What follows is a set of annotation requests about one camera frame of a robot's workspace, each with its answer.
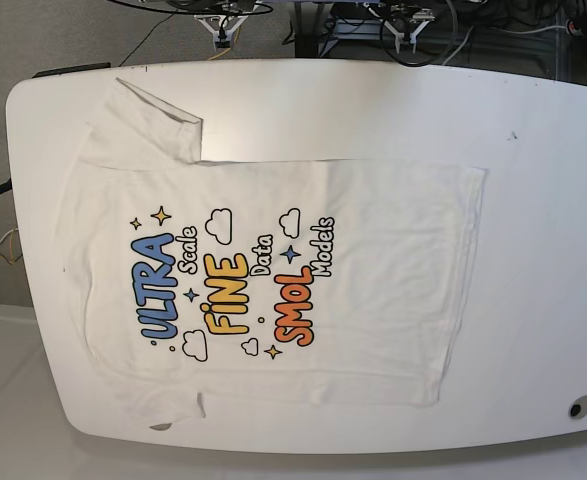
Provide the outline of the black aluminium frame rack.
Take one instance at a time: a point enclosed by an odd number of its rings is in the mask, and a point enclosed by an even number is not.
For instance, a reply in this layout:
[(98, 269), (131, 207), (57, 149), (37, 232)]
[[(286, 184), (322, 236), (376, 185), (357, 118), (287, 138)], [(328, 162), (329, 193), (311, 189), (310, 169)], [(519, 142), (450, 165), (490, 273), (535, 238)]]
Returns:
[[(301, 3), (291, 12), (298, 56), (327, 57), (342, 44), (372, 47), (406, 67), (451, 65), (486, 33), (491, 45), (561, 35), (567, 31), (559, 1), (333, 1)], [(433, 18), (418, 36), (417, 52), (393, 54), (381, 47), (381, 20)]]

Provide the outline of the black table grommet right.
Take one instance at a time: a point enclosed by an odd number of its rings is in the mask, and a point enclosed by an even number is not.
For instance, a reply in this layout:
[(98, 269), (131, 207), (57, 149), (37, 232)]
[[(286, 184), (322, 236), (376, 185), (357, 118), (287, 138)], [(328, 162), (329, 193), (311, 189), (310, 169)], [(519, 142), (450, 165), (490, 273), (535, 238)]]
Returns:
[(569, 407), (568, 415), (571, 419), (582, 419), (587, 415), (587, 395), (576, 399)]

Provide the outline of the white printed T-shirt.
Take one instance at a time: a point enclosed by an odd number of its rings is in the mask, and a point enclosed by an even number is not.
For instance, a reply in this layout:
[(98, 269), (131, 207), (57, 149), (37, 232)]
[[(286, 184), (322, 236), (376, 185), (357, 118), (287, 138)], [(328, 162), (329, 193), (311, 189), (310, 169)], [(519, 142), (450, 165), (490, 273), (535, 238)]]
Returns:
[(204, 417), (212, 396), (436, 404), (486, 171), (208, 162), (202, 127), (116, 80), (69, 172), (65, 309), (116, 402), (146, 427)]

